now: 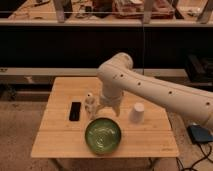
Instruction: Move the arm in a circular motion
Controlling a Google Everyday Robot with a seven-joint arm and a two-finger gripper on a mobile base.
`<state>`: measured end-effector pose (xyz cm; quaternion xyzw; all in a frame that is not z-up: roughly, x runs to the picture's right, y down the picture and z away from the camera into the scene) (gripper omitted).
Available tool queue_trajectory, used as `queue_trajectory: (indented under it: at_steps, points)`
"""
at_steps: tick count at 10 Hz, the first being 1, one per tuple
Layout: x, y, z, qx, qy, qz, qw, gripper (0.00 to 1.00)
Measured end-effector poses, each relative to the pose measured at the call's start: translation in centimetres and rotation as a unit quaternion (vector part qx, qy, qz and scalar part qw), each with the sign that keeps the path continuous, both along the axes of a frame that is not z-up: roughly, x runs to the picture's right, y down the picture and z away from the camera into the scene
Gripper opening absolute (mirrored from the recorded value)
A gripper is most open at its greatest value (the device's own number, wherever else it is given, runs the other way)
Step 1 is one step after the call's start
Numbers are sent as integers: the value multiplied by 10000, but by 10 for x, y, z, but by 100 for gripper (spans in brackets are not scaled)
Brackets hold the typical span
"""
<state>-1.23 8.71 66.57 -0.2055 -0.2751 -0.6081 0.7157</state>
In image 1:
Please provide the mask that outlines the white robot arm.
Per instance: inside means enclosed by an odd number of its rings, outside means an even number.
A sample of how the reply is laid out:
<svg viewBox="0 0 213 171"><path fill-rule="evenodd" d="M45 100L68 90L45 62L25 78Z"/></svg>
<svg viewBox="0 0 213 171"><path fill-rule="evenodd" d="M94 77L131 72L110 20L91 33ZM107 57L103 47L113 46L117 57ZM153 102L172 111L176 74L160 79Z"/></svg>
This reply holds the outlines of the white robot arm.
<svg viewBox="0 0 213 171"><path fill-rule="evenodd" d="M128 91L213 131L213 93L143 76L132 68L127 53L118 53L99 66L101 106L112 107L119 115L123 92Z"/></svg>

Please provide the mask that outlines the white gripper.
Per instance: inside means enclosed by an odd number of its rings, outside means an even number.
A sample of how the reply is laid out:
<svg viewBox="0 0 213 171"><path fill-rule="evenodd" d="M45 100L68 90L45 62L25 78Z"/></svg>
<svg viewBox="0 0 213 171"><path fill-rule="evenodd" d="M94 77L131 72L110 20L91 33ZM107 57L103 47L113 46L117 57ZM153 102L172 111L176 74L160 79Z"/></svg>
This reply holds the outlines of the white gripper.
<svg viewBox="0 0 213 171"><path fill-rule="evenodd" d="M120 103L122 101L122 97L106 97L105 95L100 95L100 104L96 107L96 113L98 113L101 109L103 109L105 106L107 107L113 107L115 106L115 113L116 116L120 116Z"/></svg>

